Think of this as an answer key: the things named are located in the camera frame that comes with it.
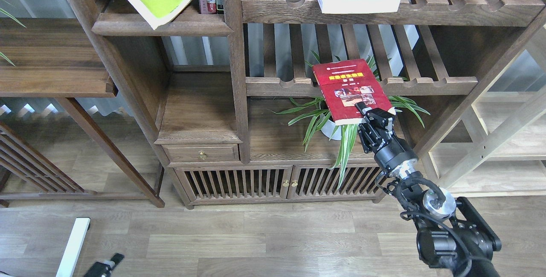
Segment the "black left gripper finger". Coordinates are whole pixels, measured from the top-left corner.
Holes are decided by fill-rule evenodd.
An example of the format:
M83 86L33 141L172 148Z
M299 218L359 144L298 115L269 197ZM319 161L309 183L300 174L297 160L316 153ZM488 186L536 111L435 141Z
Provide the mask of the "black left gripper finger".
M84 277L111 277L113 270L123 261L124 257L123 254L115 253L109 260L94 262Z

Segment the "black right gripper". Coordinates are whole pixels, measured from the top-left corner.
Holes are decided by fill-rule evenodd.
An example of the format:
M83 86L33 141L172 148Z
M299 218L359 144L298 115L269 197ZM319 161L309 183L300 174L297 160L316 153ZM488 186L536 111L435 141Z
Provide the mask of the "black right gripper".
M358 134L365 153L373 152L376 163L385 174L411 174L418 156L404 139L397 137L393 122L395 116L381 108L371 108L357 102L363 122Z

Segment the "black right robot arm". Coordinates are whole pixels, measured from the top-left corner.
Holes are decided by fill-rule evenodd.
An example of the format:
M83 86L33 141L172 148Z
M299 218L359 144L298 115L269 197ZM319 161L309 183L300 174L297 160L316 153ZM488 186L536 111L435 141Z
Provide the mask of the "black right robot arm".
M363 149L373 152L382 175L392 179L383 188L394 196L417 230L419 258L431 268L446 268L455 277L497 277L493 253L501 240L466 197L454 198L415 170L418 157L393 129L394 115L358 102Z

